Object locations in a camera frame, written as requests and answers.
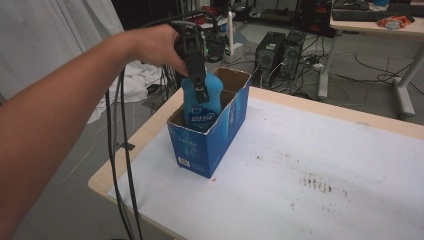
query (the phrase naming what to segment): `table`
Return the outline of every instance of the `table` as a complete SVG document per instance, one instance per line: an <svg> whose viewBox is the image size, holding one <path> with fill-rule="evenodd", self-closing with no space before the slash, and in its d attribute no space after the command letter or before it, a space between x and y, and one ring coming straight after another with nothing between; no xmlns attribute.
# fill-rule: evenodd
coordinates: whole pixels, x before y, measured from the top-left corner
<svg viewBox="0 0 424 240"><path fill-rule="evenodd" d="M292 115L287 115L284 118L287 122L292 119L291 121L294 123L307 124L308 117L305 116L316 116L325 118L326 122L338 121L337 124L341 124L342 127L338 128L337 131L343 131L345 124L353 123L353 125L357 126L355 129L358 131L353 132L347 139L354 138L353 135L375 129L375 131L387 132L390 136L394 134L402 137L402 139L404 137L408 141L417 142L421 148L424 146L423 126L325 105L254 87L250 88L249 101L259 101L260 104L262 102L275 104L277 107L280 106L287 111L293 112ZM130 143L135 145L134 150L130 152L131 159L136 158L140 152L143 153L150 149L149 147L152 145L149 143L155 141L158 133L163 133L166 119L181 103L182 92L179 90L134 134L129 140ZM246 121L251 121L253 114L253 112L249 113L251 110L248 108ZM256 116L261 121L266 121L266 118L268 118L260 114L253 115L253 117ZM248 124L250 123L245 122L240 130L242 132L239 132L241 135L236 136L233 144L243 142L240 138L244 139L248 136L245 131L248 126L251 126ZM334 136L336 135L332 129L315 129L313 124L307 124L307 126L299 125L297 127L296 124L294 127L287 125L287 128L294 128L293 130L295 131L300 131L306 127L313 131L325 133L326 136L331 136L328 132L333 133ZM372 140L374 138L372 134L366 134L367 139ZM399 146L399 152L405 154L405 159L403 159L403 162L399 162L399 166L396 169L392 169L393 161L376 159L377 162L387 161L387 166L384 165L383 168L374 169L375 163L370 163L370 166L366 166L366 169L363 170L371 173L372 178L376 177L376 179L359 177L355 181L348 183L346 182L347 179L339 178L350 174L352 176L364 176L356 171L361 167L359 166L358 168L355 165L359 164L358 162L363 164L362 161L349 163L349 160L346 159L346 169L344 169L344 164L336 164L336 166L334 162L331 163L331 161L326 161L326 159L318 160L317 158L316 163L315 160L309 161L306 164L309 167L300 169L298 164L301 164L304 158L296 160L295 155L302 153L284 152L289 147L288 145L294 144L301 139L307 144L308 139L311 138L315 139L319 138L319 136L313 133L311 133L311 136L302 134L297 139L286 141L286 144L275 152L275 154L283 155L284 159L291 159L286 162L287 164L283 171L285 174L283 175L276 174L279 173L279 169L282 167L275 161L258 165L261 161L266 160L266 153L258 155L257 159L255 157L253 162L241 163L241 160L224 161L223 159L224 162L220 163L217 172L215 172L216 174L211 179L206 179L185 169L179 169L176 162L164 166L161 161L150 161L143 167L147 170L146 178L143 181L136 181L136 185L137 183L143 185L142 188L146 188L147 191L147 195L138 199L142 208L143 206L147 208L142 209L141 217L178 239L279 239L283 237L282 232L284 236L290 239L340 239L341 236L344 236L343 239L363 239L364 235L361 234L364 231L371 231L371 235L380 234L378 236L381 237L381 234L383 234L381 232L376 233L372 229L362 229L361 227L363 226L360 222L363 221L372 221L371 223L376 224L381 222L382 224L380 225L383 228L384 223L387 223L390 227L396 224L397 227L393 229L402 229L409 232L411 235L407 237L408 239L421 238L424 231L424 221L421 221L424 217L424 204L421 201L422 197L424 197L424 180L422 176L424 162L422 158L413 157L414 153L420 154L420 147L409 151L408 146L401 145ZM383 145L387 145L386 148L390 147L388 145L390 142L389 138L384 137L376 142L378 145L382 145L380 147L376 146L377 151L378 149L385 149ZM320 161L324 161L325 164L318 164ZM124 153L122 150L118 151L116 162L118 176L121 176L125 172ZM229 175L229 172L233 170L234 164L238 164L243 169L238 173L233 172ZM326 166L330 166L332 170L321 171ZM110 172L110 164L106 163L93 175L88 185L93 191L106 199L115 201L113 197L108 195L108 191L113 186ZM293 173L297 175L295 174L296 177L291 178L290 174ZM188 196L179 194L180 191L186 193L187 189L181 189L185 186L192 190ZM281 189L276 186L285 186L287 189ZM408 194L395 191L399 189L400 191L409 189L413 194L409 194L411 193L409 190ZM215 194L217 191L223 192L219 195L214 195L216 197L213 197L213 199L207 200L210 194ZM316 199L320 199L322 202L317 203ZM408 200L408 206L403 207L403 201L406 200ZM280 207L274 209L274 205L270 203L276 203ZM217 207L221 205L225 210L217 210ZM379 218L380 215L386 216L384 212L372 214L374 213L374 208L379 209L379 206L386 205L395 207L393 212L389 211L388 213L389 217L396 217L394 223L393 219ZM346 217L344 212L345 206L351 206L352 212L349 214L353 216L365 214L367 217L364 219L356 219L357 217L354 217L352 218L353 220L349 220L350 218ZM274 221L268 219L268 215L276 216L277 218ZM339 221L340 219L353 221L356 225L347 226L348 222ZM398 237L396 232L392 233L390 229L386 230L387 233L385 234L392 235L386 236L385 239Z"/></svg>
<svg viewBox="0 0 424 240"><path fill-rule="evenodd" d="M336 49L371 56L412 59L403 78L395 78L394 86L401 105L400 114L414 116L406 86L424 62L424 19L416 17L415 22L404 29L386 30L374 22L344 22L331 18L330 27L336 30L336 35L327 62L321 69L318 97L327 98L328 73ZM346 34L345 31L362 34Z"/></svg>

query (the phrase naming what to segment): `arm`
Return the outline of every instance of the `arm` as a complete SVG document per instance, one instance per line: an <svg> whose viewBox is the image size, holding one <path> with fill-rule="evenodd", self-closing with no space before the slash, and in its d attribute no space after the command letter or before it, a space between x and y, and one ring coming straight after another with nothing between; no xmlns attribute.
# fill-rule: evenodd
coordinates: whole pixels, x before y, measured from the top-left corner
<svg viewBox="0 0 424 240"><path fill-rule="evenodd" d="M0 106L0 239L9 239L128 62L187 75L168 25L119 33Z"/></svg>

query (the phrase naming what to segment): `white cloth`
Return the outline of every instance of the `white cloth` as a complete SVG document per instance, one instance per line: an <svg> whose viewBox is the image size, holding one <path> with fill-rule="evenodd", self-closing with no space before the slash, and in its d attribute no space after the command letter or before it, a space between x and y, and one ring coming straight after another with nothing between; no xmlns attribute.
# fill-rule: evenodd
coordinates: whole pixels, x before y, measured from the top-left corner
<svg viewBox="0 0 424 240"><path fill-rule="evenodd" d="M0 8L0 93L5 99L93 47L124 31L110 0L3 0ZM147 97L160 69L127 66L125 101ZM104 111L104 99L89 123Z"/></svg>

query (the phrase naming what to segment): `electronic equipment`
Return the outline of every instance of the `electronic equipment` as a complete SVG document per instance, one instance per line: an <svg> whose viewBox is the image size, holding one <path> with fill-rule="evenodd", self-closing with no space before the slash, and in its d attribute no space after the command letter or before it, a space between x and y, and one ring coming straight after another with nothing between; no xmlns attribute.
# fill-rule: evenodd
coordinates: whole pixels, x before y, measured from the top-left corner
<svg viewBox="0 0 424 240"><path fill-rule="evenodd" d="M286 34L268 32L256 48L255 69L270 70L278 66L282 61L284 39Z"/></svg>
<svg viewBox="0 0 424 240"><path fill-rule="evenodd" d="M424 17L424 5L408 5L401 3L390 3L388 12L401 12L414 17Z"/></svg>
<svg viewBox="0 0 424 240"><path fill-rule="evenodd" d="M298 0L294 26L296 29L320 36L334 37L330 27L332 1Z"/></svg>
<svg viewBox="0 0 424 240"><path fill-rule="evenodd" d="M338 1L334 2L333 9L368 11L368 10L370 10L370 7L369 7L369 3L367 1L338 0Z"/></svg>
<svg viewBox="0 0 424 240"><path fill-rule="evenodd" d="M235 12L236 16L234 17L235 21L245 22L249 19L249 12L252 9L251 6L249 6L249 1L234 1L234 4L232 4L232 9Z"/></svg>
<svg viewBox="0 0 424 240"><path fill-rule="evenodd" d="M400 12L387 11L336 11L331 12L334 21L353 21L353 22L376 22L383 18L391 16L406 16L409 21L414 22L415 19L408 14Z"/></svg>
<svg viewBox="0 0 424 240"><path fill-rule="evenodd" d="M284 60L278 74L283 80L293 80L295 78L305 37L306 34L304 32L293 29L285 38Z"/></svg>
<svg viewBox="0 0 424 240"><path fill-rule="evenodd" d="M213 19L213 28L208 39L218 39L218 24L215 17L207 11L194 11L187 14L182 14L176 17L171 17L165 20L156 21L152 24L160 24L163 21L172 21L182 17L195 16L199 14L209 15ZM175 30L179 32L180 38L175 42L174 47L181 59L184 60L187 66L188 78L193 82L196 91L197 100L199 103L208 102L209 96L205 85L205 34L202 27L199 25L173 25Z"/></svg>
<svg viewBox="0 0 424 240"><path fill-rule="evenodd" d="M278 73L283 59L285 37L284 33L268 32L256 48L254 68L260 74L261 87L262 85L270 87L276 76L273 73Z"/></svg>

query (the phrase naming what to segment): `blue cardboard box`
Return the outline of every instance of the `blue cardboard box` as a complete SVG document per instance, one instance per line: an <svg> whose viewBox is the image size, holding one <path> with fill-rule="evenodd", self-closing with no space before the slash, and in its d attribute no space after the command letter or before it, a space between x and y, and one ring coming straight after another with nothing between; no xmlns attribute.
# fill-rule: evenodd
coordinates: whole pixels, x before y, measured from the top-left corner
<svg viewBox="0 0 424 240"><path fill-rule="evenodd" d="M246 118L250 74L218 68L224 90L221 93L222 113L215 124L202 133L184 127L182 106L167 121L177 164L210 178Z"/></svg>

